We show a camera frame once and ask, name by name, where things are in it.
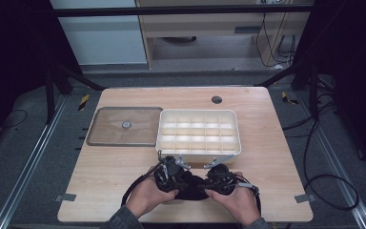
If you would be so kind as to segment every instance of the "white plastic container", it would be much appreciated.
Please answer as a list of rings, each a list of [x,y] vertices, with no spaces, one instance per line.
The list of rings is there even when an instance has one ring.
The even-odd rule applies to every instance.
[[[232,163],[241,152],[236,114],[230,110],[164,110],[156,151],[188,163]]]

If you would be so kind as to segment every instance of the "human hand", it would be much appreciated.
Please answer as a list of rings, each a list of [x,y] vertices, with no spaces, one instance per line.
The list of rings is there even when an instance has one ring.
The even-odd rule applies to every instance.
[[[147,177],[132,190],[126,207],[139,219],[160,203],[174,199],[178,192],[178,190],[172,190],[169,193],[160,191],[154,178]]]
[[[243,226],[249,226],[260,219],[254,194],[248,188],[235,187],[234,191],[228,196],[220,195],[213,190],[206,190],[206,194],[215,202],[224,206]]]

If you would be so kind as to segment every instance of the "person's left hand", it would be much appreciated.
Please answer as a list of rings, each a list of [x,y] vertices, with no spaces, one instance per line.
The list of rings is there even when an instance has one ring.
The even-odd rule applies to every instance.
[[[178,192],[178,190],[172,190],[165,193],[158,189],[153,177],[148,177],[132,190],[126,207],[139,219],[160,203],[173,200]]]

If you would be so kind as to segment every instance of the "wooden tabletop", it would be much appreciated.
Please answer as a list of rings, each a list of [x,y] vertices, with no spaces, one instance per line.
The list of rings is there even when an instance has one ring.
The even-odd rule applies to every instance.
[[[220,104],[212,97],[222,98]],[[105,90],[97,104],[103,107],[161,107],[163,109],[232,110],[236,113],[242,151],[229,164],[260,189],[262,217],[272,222],[310,221],[309,202],[297,203],[304,194],[270,95],[259,87],[123,88]],[[58,219],[64,222],[106,221],[120,207],[130,185],[157,162],[155,147],[89,146],[85,142],[73,170]],[[205,177],[208,170],[191,169]],[[233,222],[212,200],[173,200],[160,204],[140,218],[143,222]]]

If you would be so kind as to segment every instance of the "sleeve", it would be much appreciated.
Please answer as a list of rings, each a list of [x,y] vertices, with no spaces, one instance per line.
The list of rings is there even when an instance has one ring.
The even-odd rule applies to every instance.
[[[260,218],[254,221],[251,225],[243,227],[243,229],[268,229],[269,225],[267,224],[264,218]]]
[[[132,212],[126,206],[122,206],[100,229],[143,229],[143,227]]]

